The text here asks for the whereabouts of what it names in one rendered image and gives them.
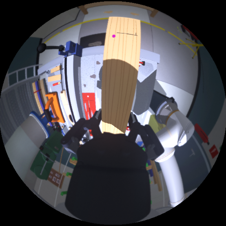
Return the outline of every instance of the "black knob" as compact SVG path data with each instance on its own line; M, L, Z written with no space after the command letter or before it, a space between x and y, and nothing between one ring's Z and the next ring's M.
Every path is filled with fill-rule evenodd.
M37 52L38 53L43 53L46 50L46 44L42 43L37 47Z

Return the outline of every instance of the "red marker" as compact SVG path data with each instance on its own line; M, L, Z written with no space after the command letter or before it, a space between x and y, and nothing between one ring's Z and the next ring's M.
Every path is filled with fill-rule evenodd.
M54 83L53 86L59 85L61 82Z

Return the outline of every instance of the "white cylinder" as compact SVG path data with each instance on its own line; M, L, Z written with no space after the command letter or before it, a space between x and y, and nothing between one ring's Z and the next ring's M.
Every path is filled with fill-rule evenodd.
M43 125L34 115L30 115L5 144L9 160L22 181L47 137L48 133Z
M184 200L184 186L177 161L175 156L172 155L159 164L166 181L170 203L175 207Z

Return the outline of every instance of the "yellow stand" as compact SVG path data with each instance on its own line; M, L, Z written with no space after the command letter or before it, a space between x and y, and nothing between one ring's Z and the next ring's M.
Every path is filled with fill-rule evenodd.
M194 43L194 44L191 44L191 43L179 43L179 44L180 44L180 45L192 45L193 47L198 47L197 50L196 50L196 52L195 52L195 54L194 54L194 56L192 57L192 58L194 59L196 53L198 52L199 47L200 47L200 46L204 46L204 45L203 45L203 44L197 44L197 43L195 43L195 42L193 42L193 43Z

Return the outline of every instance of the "red box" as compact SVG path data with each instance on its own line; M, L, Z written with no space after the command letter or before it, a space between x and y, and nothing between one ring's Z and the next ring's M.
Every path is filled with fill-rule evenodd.
M216 148L216 146L215 146L215 144L212 146L212 148L209 151L210 151L210 154L211 154L212 158L214 158L215 156L217 156L218 153L219 153L218 150L217 150L217 148Z

